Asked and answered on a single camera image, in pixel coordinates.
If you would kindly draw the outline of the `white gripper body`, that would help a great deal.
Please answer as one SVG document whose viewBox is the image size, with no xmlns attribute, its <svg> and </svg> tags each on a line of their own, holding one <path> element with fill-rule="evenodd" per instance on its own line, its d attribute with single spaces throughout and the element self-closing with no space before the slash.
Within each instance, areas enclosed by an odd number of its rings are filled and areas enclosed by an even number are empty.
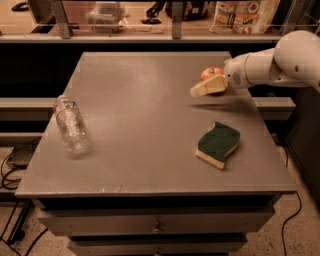
<svg viewBox="0 0 320 256">
<path fill-rule="evenodd" d="M 239 55 L 235 58 L 230 58 L 225 61 L 223 72 L 227 78 L 228 84 L 233 89 L 249 88 L 250 83 L 248 82 L 245 64 L 248 55 Z"/>
</svg>

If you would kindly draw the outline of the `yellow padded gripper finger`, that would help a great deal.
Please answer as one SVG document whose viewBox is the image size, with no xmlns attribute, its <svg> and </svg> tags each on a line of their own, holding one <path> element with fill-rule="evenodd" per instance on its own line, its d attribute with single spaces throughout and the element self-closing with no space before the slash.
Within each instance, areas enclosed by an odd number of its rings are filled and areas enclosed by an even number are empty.
<svg viewBox="0 0 320 256">
<path fill-rule="evenodd" d="M 213 75 L 197 83 L 190 89 L 192 97 L 200 97 L 208 94 L 220 93 L 227 89 L 228 82 L 224 75 Z"/>
</svg>

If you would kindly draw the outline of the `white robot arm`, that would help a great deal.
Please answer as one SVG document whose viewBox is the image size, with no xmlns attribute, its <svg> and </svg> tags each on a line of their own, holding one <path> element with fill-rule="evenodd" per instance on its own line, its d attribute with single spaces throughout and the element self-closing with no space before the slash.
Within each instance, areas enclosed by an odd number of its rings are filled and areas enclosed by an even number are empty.
<svg viewBox="0 0 320 256">
<path fill-rule="evenodd" d="M 208 68 L 190 89 L 193 97 L 258 85 L 312 87 L 320 91 L 320 37 L 304 30 L 283 36 L 274 48 L 227 59 Z"/>
</svg>

